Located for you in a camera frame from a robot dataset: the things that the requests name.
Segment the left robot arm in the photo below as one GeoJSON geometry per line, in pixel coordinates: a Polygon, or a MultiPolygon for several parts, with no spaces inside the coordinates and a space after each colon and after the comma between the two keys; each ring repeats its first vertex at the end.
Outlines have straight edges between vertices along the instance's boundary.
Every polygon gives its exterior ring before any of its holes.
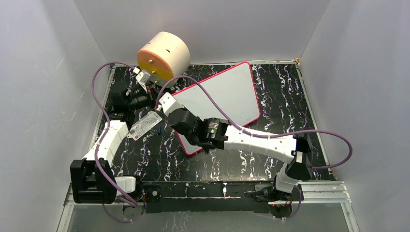
{"type": "Polygon", "coordinates": [[[124,139],[137,141],[158,125],[162,118],[153,110],[140,120],[135,110],[153,109],[159,89],[152,82],[137,84],[131,91],[123,90],[111,96],[112,107],[104,112],[106,124],[100,137],[82,159],[70,165],[73,199],[76,203],[113,203],[123,197],[133,204],[143,198],[145,189],[135,176],[115,177],[114,156],[124,139]]]}

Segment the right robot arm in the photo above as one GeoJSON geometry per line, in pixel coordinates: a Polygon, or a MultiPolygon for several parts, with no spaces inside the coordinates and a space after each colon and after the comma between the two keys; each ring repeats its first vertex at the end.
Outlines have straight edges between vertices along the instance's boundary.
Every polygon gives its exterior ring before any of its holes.
{"type": "Polygon", "coordinates": [[[287,135],[263,133],[235,127],[228,120],[201,120],[186,108],[178,108],[168,115],[168,124],[190,145],[205,151],[242,150],[278,159],[284,163],[274,178],[273,196],[285,200],[293,187],[312,178],[310,163],[311,142],[307,134],[287,135]]]}

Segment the pink framed whiteboard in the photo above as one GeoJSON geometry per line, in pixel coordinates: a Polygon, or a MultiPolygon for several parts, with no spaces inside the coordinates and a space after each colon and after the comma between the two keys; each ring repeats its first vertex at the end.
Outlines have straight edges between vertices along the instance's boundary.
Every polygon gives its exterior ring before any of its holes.
{"type": "MultiPolygon", "coordinates": [[[[224,116],[227,114],[238,125],[246,126],[261,116],[248,62],[241,62],[171,95],[201,120],[227,120],[224,116]]],[[[177,135],[186,154],[192,155],[202,149],[177,135]]]]}

